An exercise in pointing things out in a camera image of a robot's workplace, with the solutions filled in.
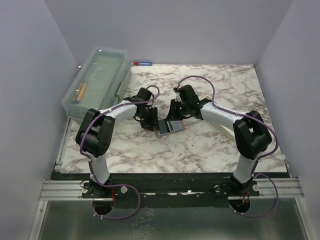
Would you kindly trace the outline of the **tan leather card holder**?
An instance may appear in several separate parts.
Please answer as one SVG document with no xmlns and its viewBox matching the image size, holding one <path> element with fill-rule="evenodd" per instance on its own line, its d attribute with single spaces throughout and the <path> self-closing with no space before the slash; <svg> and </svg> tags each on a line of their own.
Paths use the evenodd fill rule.
<svg viewBox="0 0 320 240">
<path fill-rule="evenodd" d="M 159 129 L 154 130 L 157 138 L 185 130 L 185 126 L 182 121 L 168 121 L 166 119 L 160 119 L 158 121 L 158 126 Z"/>
</svg>

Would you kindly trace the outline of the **silver grey credit card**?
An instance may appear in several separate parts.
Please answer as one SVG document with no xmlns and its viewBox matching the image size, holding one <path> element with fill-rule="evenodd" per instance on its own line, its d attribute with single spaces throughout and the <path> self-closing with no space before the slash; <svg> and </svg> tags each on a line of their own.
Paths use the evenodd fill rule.
<svg viewBox="0 0 320 240">
<path fill-rule="evenodd" d="M 179 132 L 184 129 L 182 121 L 167 121 L 167 125 L 170 133 Z"/>
</svg>

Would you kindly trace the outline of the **dark blue credit card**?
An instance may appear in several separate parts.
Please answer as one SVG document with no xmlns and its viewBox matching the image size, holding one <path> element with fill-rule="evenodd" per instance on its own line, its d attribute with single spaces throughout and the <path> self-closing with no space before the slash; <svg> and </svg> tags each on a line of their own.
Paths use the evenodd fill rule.
<svg viewBox="0 0 320 240">
<path fill-rule="evenodd" d="M 164 135 L 167 135 L 171 132 L 171 129 L 169 127 L 169 123 L 165 119 L 160 119 L 158 121 L 158 127 L 159 127 L 159 129 L 157 130 L 157 134 L 159 136 L 164 136 Z"/>
</svg>

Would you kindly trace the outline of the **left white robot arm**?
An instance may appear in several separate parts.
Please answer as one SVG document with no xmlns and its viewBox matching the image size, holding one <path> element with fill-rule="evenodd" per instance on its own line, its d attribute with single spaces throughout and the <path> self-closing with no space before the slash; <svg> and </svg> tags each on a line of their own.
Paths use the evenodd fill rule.
<svg viewBox="0 0 320 240">
<path fill-rule="evenodd" d="M 114 127 L 127 119 L 135 119 L 147 131 L 159 129 L 158 109 L 153 107 L 160 94 L 153 94 L 150 86 L 140 88 L 133 97 L 107 109 L 89 109 L 80 125 L 75 141 L 80 154 L 88 157 L 90 178 L 95 182 L 93 191 L 101 198 L 107 197 L 111 185 L 107 182 L 110 172 L 105 153 L 112 141 Z"/>
</svg>

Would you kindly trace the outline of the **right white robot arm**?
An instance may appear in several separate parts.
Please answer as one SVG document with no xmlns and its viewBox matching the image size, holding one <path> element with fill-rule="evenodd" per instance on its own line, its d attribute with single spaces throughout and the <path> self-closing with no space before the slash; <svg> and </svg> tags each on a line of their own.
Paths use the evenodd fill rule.
<svg viewBox="0 0 320 240">
<path fill-rule="evenodd" d="M 173 89 L 176 97 L 170 101 L 168 121 L 182 121 L 189 118 L 205 120 L 221 125 L 234 133 L 239 160 L 230 183 L 230 191 L 241 196 L 248 190 L 248 182 L 258 164 L 258 157 L 272 142 L 267 125 L 261 115 L 252 110 L 249 113 L 235 112 L 218 106 L 209 98 L 199 99 L 191 85 Z"/>
</svg>

